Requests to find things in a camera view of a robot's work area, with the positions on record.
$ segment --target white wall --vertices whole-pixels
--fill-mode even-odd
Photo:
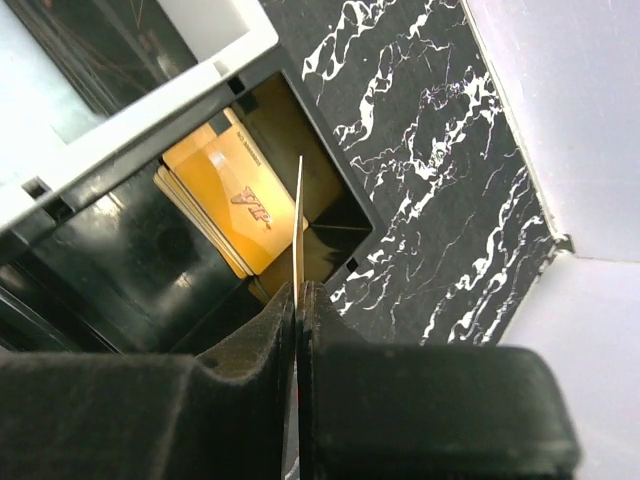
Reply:
[[[640,2],[466,3],[557,228],[640,261]]]
[[[640,264],[561,256],[502,338],[555,373],[584,450],[580,480],[640,478],[639,287]]]

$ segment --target black marble surface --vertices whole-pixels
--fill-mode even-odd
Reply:
[[[388,224],[332,299],[373,341],[497,342],[553,248],[454,0],[263,0]]]

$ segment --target stack of cards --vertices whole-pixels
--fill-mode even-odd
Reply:
[[[294,201],[230,108],[163,162],[154,182],[239,278],[261,274],[291,245]]]

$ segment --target storage box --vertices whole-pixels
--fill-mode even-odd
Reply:
[[[227,107],[292,196],[305,157],[307,279],[332,289],[364,260],[381,234],[374,206],[283,48],[254,57],[201,63],[0,195],[15,206],[0,230],[4,346],[195,354],[291,281],[289,247],[256,292],[153,183],[163,152]]]

